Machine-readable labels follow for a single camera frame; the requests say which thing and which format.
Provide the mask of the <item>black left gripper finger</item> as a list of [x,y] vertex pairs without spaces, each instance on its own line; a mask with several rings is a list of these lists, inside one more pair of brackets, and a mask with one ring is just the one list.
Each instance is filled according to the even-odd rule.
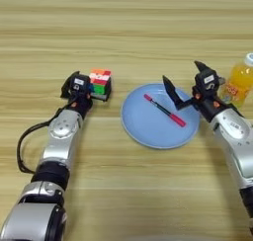
[[112,91],[112,80],[110,76],[93,79],[91,83],[91,97],[107,102]]
[[73,72],[64,82],[64,84],[61,87],[61,95],[60,97],[62,99],[68,99],[70,96],[69,90],[70,90],[70,83],[73,77],[77,76],[79,74],[79,71]]

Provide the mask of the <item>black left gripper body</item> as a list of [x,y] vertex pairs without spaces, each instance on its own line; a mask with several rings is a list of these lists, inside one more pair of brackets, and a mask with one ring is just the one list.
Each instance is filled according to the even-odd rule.
[[77,112],[82,118],[86,117],[92,106],[89,92],[74,91],[69,94],[67,109]]

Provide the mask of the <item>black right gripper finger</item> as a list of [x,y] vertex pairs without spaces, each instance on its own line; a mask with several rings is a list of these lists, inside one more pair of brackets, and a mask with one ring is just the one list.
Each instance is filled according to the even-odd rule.
[[204,63],[195,60],[195,65],[197,66],[199,72],[195,76],[197,84],[208,85],[213,83],[216,86],[223,85],[225,79],[217,75],[216,71],[205,65]]
[[185,108],[190,107],[194,104],[192,99],[189,99],[187,101],[183,101],[179,97],[179,95],[177,94],[176,88],[173,85],[173,83],[165,75],[162,76],[162,79],[163,79],[163,84],[164,84],[166,93],[169,95],[169,97],[173,101],[177,110],[185,109]]

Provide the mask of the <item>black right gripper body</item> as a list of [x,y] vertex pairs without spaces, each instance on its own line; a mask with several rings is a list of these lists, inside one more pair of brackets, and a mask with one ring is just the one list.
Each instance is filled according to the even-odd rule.
[[211,121],[216,115],[229,109],[217,95],[205,96],[197,87],[193,88],[193,106],[199,111],[206,121]]

